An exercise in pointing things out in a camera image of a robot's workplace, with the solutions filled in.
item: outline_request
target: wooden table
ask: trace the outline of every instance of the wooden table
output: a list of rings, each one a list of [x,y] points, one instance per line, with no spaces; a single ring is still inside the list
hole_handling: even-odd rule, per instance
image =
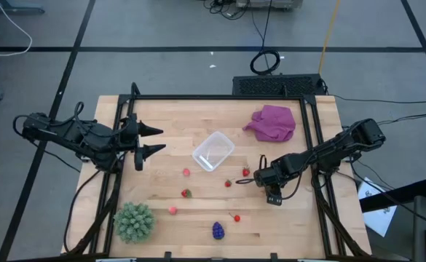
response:
[[[117,96],[101,96],[95,118],[109,127],[114,122]],[[252,132],[242,131],[254,111],[263,105],[289,107],[296,120],[292,139],[284,143],[258,142]],[[317,97],[317,109],[325,140],[340,132],[341,123],[334,97]],[[315,144],[311,109],[308,106],[312,141]],[[163,257],[165,251],[174,258],[324,258],[321,230],[310,185],[311,171],[307,169],[294,197],[280,207],[269,205],[263,188],[255,183],[233,184],[226,188],[227,179],[242,178],[242,168],[258,169],[260,154],[269,161],[291,152],[307,150],[301,110],[294,100],[137,100],[135,112],[149,126],[164,130],[162,135],[141,138],[141,144],[165,143],[166,148],[149,157],[142,172],[136,172],[133,155],[125,161],[118,208],[125,202],[146,203],[157,218],[151,238],[141,244],[125,244],[113,235],[111,257]],[[193,160],[193,150],[211,133],[220,131],[234,144],[235,150],[215,171],[206,172]],[[191,175],[184,177],[182,170]],[[80,186],[93,173],[92,164],[83,164]],[[352,175],[348,164],[341,172]],[[72,248],[95,218],[103,176],[99,175],[80,193],[74,207],[68,233]],[[332,177],[339,217],[350,235],[371,253],[356,187],[349,178]],[[295,188],[292,180],[283,195]],[[184,199],[181,191],[189,188],[193,198]],[[170,215],[168,208],[178,208]],[[240,215],[234,222],[229,215]],[[222,240],[212,237],[211,228],[219,221],[226,232]],[[337,253],[333,227],[328,221],[332,252]],[[106,222],[103,223],[98,251],[103,249]]]

